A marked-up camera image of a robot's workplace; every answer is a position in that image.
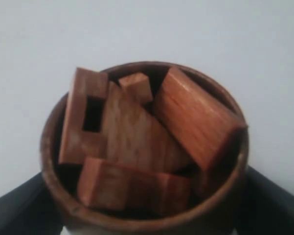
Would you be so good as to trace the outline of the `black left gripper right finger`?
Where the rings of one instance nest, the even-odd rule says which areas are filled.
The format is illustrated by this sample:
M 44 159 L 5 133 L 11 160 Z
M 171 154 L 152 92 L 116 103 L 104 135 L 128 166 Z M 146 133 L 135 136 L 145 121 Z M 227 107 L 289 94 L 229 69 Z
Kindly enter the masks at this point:
M 249 167 L 236 231 L 239 235 L 294 235 L 294 195 Z

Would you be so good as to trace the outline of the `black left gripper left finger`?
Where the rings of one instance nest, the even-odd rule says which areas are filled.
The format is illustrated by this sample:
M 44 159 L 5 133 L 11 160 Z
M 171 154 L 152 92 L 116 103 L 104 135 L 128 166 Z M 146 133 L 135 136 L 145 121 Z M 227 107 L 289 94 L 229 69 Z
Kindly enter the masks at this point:
M 0 197 L 0 235 L 59 235 L 63 226 L 41 173 Z

